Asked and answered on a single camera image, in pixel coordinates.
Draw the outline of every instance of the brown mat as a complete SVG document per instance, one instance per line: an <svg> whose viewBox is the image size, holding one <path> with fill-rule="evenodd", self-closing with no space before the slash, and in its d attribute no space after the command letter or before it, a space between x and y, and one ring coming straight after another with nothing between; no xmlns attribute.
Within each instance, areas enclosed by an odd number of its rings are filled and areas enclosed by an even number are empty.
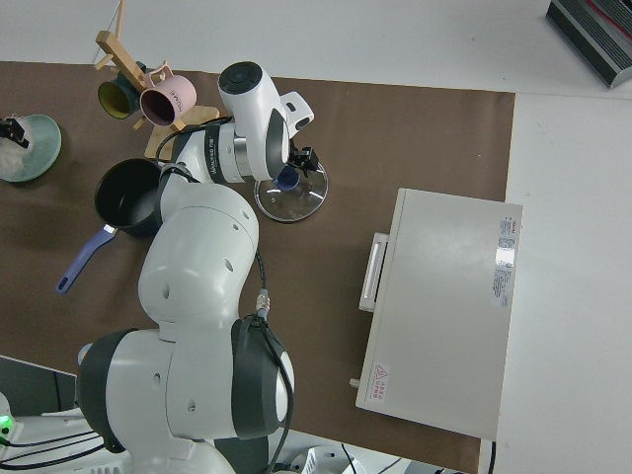
<svg viewBox="0 0 632 474"><path fill-rule="evenodd" d="M186 75L199 104L222 109L215 75ZM99 179L117 161L142 157L151 129L133 131L137 117L118 121L101 110L97 87L110 71L5 62L0 77L0 116L46 114L63 134L47 173L26 184L0 182L0 354L75 372L84 344L152 327L136 295L149 240L120 233L67 295L54 292L103 226L93 203ZM296 79L276 85L313 108L316 119L297 145L315 148L330 179L323 207L303 222L283 225L258 212L271 326L296 371L292 427L475 472L478 439L356 408L349 379L359 378L370 328L357 305L372 235L388 232L398 188L503 200L514 95ZM255 206L252 186L236 189ZM252 311L257 285L253 270L242 314Z"/></svg>

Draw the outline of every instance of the black cable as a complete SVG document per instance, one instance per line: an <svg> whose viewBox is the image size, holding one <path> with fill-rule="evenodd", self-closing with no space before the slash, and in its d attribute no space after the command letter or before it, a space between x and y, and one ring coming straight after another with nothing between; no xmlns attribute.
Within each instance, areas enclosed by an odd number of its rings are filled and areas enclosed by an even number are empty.
<svg viewBox="0 0 632 474"><path fill-rule="evenodd" d="M57 379L57 372L52 373L52 378L55 382L55 394L57 395L57 411L61 411L61 396L59 395L59 380Z"/></svg>
<svg viewBox="0 0 632 474"><path fill-rule="evenodd" d="M72 446L74 444L80 444L86 441L92 441L93 439L98 439L99 435L92 437L87 437L85 439L79 439L78 441L67 442L65 444L60 444L59 446L49 447L47 449L40 449L39 451L25 452L24 454L20 454L19 456L9 457L7 459L3 459L0 464L4 464L5 462L15 461L16 459L22 459L23 457L35 456L36 454L42 454L43 452L55 451L56 449L61 449L62 447Z"/></svg>
<svg viewBox="0 0 632 474"><path fill-rule="evenodd" d="M273 455L273 458L270 461L268 468L266 469L266 474L271 474L273 472L273 469L275 468L275 465L277 464L278 456L280 455L280 451L282 450L283 445L285 444L285 440L287 439L287 435L289 433L289 426L291 424L292 413L294 411L294 393L293 393L292 384L289 381L289 375L287 375L287 370L285 370L285 365L280 359L280 356L277 354L277 351L275 351L275 348L273 347L273 344L270 341L270 338L268 336L268 332L270 332L273 337L275 337L275 334L268 326L268 323L266 322L266 320L258 318L257 316L255 316L255 320L259 322L259 327L264 336L264 339L266 340L266 345L268 346L268 349L270 350L270 352L273 354L273 358L275 359L276 366L280 370L280 375L281 375L281 378L283 379L283 384L285 385L285 391L287 392L287 412L285 414L285 421L283 423L283 433L280 436L280 440L278 442L278 446L276 447L275 454Z"/></svg>
<svg viewBox="0 0 632 474"><path fill-rule="evenodd" d="M349 465L352 467L354 474L357 474L356 472L356 467L354 466L354 461L352 460L352 457L349 456L349 453L347 452L347 449L345 448L345 444L343 442L340 443L340 446L343 447L343 451L345 452L345 454L347 455L347 459L349 460Z"/></svg>
<svg viewBox="0 0 632 474"><path fill-rule="evenodd" d="M175 166L167 168L163 173L172 173L174 175L182 176L183 178L186 178L189 183L199 183L199 180Z"/></svg>
<svg viewBox="0 0 632 474"><path fill-rule="evenodd" d="M4 437L0 437L0 444L2 444L4 446L8 446L8 447L41 446L43 444L50 444L52 442L64 441L66 439L72 439L74 437L91 435L92 433L94 433L94 432L83 432L83 433L78 433L78 434L71 434L70 436L62 436L62 437L56 437L54 439L47 439L45 441L27 442L27 443L13 443L11 441L7 441Z"/></svg>
<svg viewBox="0 0 632 474"><path fill-rule="evenodd" d="M397 464L401 460L402 460L401 457L399 459L395 459L393 462L391 462L388 466L386 466L384 469L379 471L377 474L383 474L384 472L388 471L391 467L393 467L395 464Z"/></svg>
<svg viewBox="0 0 632 474"><path fill-rule="evenodd" d="M158 145L158 148L156 148L155 159L156 160L160 160L160 152L165 147L165 145L169 142L169 140L171 140L172 138L174 138L174 137L176 137L178 135L183 135L185 133L193 133L194 131L201 131L201 130L204 130L207 125L210 125L212 123L216 123L218 121L229 121L231 119L232 119L232 117L218 117L218 118L214 118L212 120L205 121L204 123L201 123L200 125L195 125L195 126L192 126L192 127L189 127L189 128L184 128L182 130L174 131L173 133L167 135L167 137L165 137L165 139L160 142L160 144Z"/></svg>
<svg viewBox="0 0 632 474"><path fill-rule="evenodd" d="M89 456L90 454L97 452L100 449L103 449L105 446L103 444L93 447L92 449L88 449L87 451L78 452L77 454L72 454L71 456L62 457L60 459L54 459L52 461L45 462L37 462L34 464L21 464L18 466L4 465L0 462L0 470L5 471L26 471L29 469L40 469L42 467L56 466L57 464L62 464L64 462L74 461L75 459L79 459L84 456Z"/></svg>
<svg viewBox="0 0 632 474"><path fill-rule="evenodd" d="M492 455L490 456L490 468L487 471L487 474L494 473L494 464L496 464L496 442L492 441Z"/></svg>
<svg viewBox="0 0 632 474"><path fill-rule="evenodd" d="M257 258L257 264L259 265L259 277L261 278L261 288L268 289L268 282L266 281L266 267L264 265L264 259L259 253L259 249L257 249L257 253L255 254Z"/></svg>

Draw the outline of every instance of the wire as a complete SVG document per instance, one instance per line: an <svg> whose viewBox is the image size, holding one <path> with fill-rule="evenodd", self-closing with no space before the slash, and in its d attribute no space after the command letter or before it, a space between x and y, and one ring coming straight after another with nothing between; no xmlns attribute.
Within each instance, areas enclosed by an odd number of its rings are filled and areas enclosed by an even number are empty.
<svg viewBox="0 0 632 474"><path fill-rule="evenodd" d="M195 125L189 128L183 128L182 130L174 131L173 133L167 135L167 137L160 142L160 144L158 145L158 148L156 148L155 159L160 160L160 152L165 147L165 145L169 142L169 140L171 140L172 138L178 135L184 135L185 133L193 133L194 131L201 131L201 130L204 130L207 125L211 125L212 123L217 123L219 121L222 121L222 122L230 121L231 119L232 117L218 117L212 120L205 121L204 123L201 123L200 125Z"/></svg>
<svg viewBox="0 0 632 474"><path fill-rule="evenodd" d="M90 454L97 452L100 449L103 449L105 446L103 444L93 447L92 449L88 449L87 451L79 452L77 454L72 454L71 456L62 457L59 459L54 459L52 461L38 462L34 464L21 464L18 466L5 465L0 462L0 470L5 471L26 471L29 469L40 469L42 467L56 466L57 464L62 464L68 461L74 461L75 459L79 459L84 456L89 456Z"/></svg>
<svg viewBox="0 0 632 474"><path fill-rule="evenodd" d="M487 474L494 473L494 464L496 464L496 442L492 441L492 455L490 456L490 468L487 471Z"/></svg>
<svg viewBox="0 0 632 474"><path fill-rule="evenodd" d="M395 464L397 464L399 461L401 461L402 458L400 457L399 459L396 459L395 461L393 461L392 463L390 463L388 466L386 466L384 469L382 469L381 471L379 471L377 474L382 474L386 471L388 471L391 467L393 467Z"/></svg>
<svg viewBox="0 0 632 474"><path fill-rule="evenodd" d="M356 467L354 466L354 461L352 460L352 457L349 456L349 453L347 452L347 449L345 448L345 444L343 442L340 443L340 446L343 447L343 451L345 452L345 454L347 455L347 459L349 460L349 465L352 467L354 474L357 474L356 472Z"/></svg>
<svg viewBox="0 0 632 474"><path fill-rule="evenodd" d="M24 454L20 454L19 456L13 456L13 457L9 457L7 459L4 459L4 460L2 460L2 462L0 462L0 464L3 464L5 462L9 462L9 461L15 461L16 459L21 459L23 457L35 456L36 454L42 454L43 452L55 451L56 449L61 449L62 447L72 446L74 444L80 444L82 442L91 441L91 440L97 439L99 437L100 436L96 435L96 436L92 436L92 437L87 437L86 439L79 439L78 441L67 442L66 444L60 444L59 446L49 447L47 449L40 449L39 451L26 452Z"/></svg>
<svg viewBox="0 0 632 474"><path fill-rule="evenodd" d="M257 249L257 253L255 254L257 258L257 264L259 264L259 277L261 279L261 288L268 289L268 282L266 281L266 266L264 265L264 259L259 253L259 249Z"/></svg>
<svg viewBox="0 0 632 474"><path fill-rule="evenodd" d="M58 442L58 441L64 441L66 439L72 439L74 437L79 437L79 436L85 436L85 435L91 435L94 432L83 432L83 433L78 433L78 434L72 434L70 436L62 436L62 437L56 437L54 439L47 439L45 441L38 441L38 442L28 442L28 443L13 443L11 441L6 440L4 437L0 437L0 444L4 445L4 446L8 446L8 447L31 447L31 446L41 446L43 444L50 444L52 442Z"/></svg>
<svg viewBox="0 0 632 474"><path fill-rule="evenodd" d="M273 469L275 468L275 465L277 464L278 455L280 454L280 451L282 450L283 445L285 444L285 440L287 439L287 435L289 433L289 426L291 424L292 413L294 411L294 391L292 389L292 384L289 381L289 375L287 375L285 365L278 356L277 351L275 351L275 348L273 347L273 344L268 336L268 332L270 332L273 338L276 339L275 333L273 333L273 331L270 329L266 320L261 319L258 316L255 316L254 320L260 323L259 327L264 336L264 339L266 340L266 345L268 346L268 349L270 349L270 352L273 353L273 358L275 359L276 366L280 370L280 375L283 379L283 384L285 385L285 391L287 392L287 412L285 414L285 421L283 423L283 433L280 436L280 440L278 441L278 446L276 447L275 454L273 455L273 458L270 461L268 468L266 469L266 474L271 474L273 472Z"/></svg>

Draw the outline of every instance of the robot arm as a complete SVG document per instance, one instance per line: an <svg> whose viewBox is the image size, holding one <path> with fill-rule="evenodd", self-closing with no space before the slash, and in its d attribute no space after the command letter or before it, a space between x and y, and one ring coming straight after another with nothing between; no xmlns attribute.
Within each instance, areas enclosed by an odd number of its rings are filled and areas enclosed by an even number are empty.
<svg viewBox="0 0 632 474"><path fill-rule="evenodd" d="M253 62L226 68L218 87L233 119L178 136L172 161L203 183L275 179L291 162L291 138L313 121L312 110L296 92L280 96L268 72Z"/></svg>
<svg viewBox="0 0 632 474"><path fill-rule="evenodd" d="M259 224L241 196L215 181L276 176L290 137L313 114L296 93L283 104L254 63L230 66L219 87L234 120L175 143L176 161L200 183L161 179L163 222L138 283L158 329L105 336L79 370L86 420L108 450L129 452L134 474L232 472L214 439L270 435L291 416L286 350L260 316L238 314Z"/></svg>

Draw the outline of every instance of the blue handle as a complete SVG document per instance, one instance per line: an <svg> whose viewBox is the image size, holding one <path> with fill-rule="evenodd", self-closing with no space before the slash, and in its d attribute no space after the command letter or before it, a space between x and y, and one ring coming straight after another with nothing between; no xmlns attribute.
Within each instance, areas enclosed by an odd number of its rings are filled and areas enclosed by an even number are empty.
<svg viewBox="0 0 632 474"><path fill-rule="evenodd" d="M101 247L106 245L108 242L112 241L117 235L117 231L106 225L103 229L99 229L92 238L85 243L85 245L79 251L79 255L75 258L74 262L70 265L66 273L63 274L63 277L57 284L57 288L55 289L57 293L64 294L72 286L72 283L75 282L75 279L79 277L79 274L86 266L88 261L95 255L95 252L99 250Z"/></svg>

